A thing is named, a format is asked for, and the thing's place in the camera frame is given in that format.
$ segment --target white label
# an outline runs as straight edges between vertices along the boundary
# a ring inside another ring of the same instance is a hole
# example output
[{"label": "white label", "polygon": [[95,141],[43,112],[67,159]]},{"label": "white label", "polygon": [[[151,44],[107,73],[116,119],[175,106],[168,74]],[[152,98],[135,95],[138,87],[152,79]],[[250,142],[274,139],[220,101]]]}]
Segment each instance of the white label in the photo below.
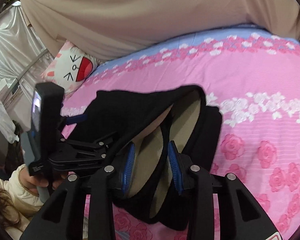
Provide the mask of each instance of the white label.
[{"label": "white label", "polygon": [[273,234],[272,236],[270,236],[266,240],[282,240],[282,238],[281,238],[279,232],[276,232],[275,234]]}]

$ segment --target sleeve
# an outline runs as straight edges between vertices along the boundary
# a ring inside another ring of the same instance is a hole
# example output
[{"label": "sleeve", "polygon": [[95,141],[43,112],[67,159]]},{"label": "sleeve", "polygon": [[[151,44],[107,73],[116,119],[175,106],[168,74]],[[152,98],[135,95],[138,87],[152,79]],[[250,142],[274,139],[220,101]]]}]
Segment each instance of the sleeve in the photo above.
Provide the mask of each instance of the sleeve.
[{"label": "sleeve", "polygon": [[7,181],[0,179],[0,188],[5,189],[11,196],[12,203],[25,217],[32,217],[43,205],[39,196],[28,191],[19,180],[19,174],[26,166],[21,165]]}]

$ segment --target black garment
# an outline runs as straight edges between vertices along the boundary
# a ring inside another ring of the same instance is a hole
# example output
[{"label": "black garment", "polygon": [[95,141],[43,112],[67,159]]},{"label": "black garment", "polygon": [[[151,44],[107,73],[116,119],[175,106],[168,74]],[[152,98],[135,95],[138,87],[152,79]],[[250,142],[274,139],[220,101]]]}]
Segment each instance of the black garment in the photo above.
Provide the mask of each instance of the black garment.
[{"label": "black garment", "polygon": [[[87,120],[77,124],[69,139],[93,142],[97,138],[117,132],[119,139],[107,152],[104,166],[110,165],[115,155],[144,128],[149,126],[167,108],[196,90],[201,99],[198,121],[182,153],[192,161],[210,170],[221,128],[221,115],[217,107],[206,106],[205,93],[198,86],[183,86],[174,90],[148,94],[127,91],[98,91],[97,98],[85,111]],[[162,170],[167,161],[167,145],[171,126],[170,115],[160,125],[164,146],[161,158],[144,187],[129,199],[114,198],[113,202],[146,223],[160,221],[169,228],[183,230],[189,219],[189,202],[178,195],[174,183],[154,218],[149,217],[150,206]]]}]

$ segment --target brown hair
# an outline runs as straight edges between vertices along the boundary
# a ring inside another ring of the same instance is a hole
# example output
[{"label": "brown hair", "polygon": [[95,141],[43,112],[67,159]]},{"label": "brown hair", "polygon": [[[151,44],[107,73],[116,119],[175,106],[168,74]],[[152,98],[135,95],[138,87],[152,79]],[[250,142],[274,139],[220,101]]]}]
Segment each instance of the brown hair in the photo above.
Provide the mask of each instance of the brown hair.
[{"label": "brown hair", "polygon": [[[10,221],[7,218],[10,215],[11,209],[12,211],[15,211],[17,215],[17,219],[15,221]],[[20,213],[13,206],[9,193],[2,188],[0,188],[0,224],[2,225],[3,228],[7,228],[7,227],[18,228],[21,224]]]}]

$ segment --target beige curtain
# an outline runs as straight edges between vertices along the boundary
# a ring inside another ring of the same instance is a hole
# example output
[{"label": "beige curtain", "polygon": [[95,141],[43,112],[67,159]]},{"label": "beige curtain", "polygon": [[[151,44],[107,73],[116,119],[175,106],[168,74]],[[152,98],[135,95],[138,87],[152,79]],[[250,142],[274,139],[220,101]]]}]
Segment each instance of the beige curtain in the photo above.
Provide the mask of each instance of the beige curtain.
[{"label": "beige curtain", "polygon": [[254,22],[300,40],[295,0],[21,0],[49,51],[66,39],[100,60],[130,54],[184,33]]}]

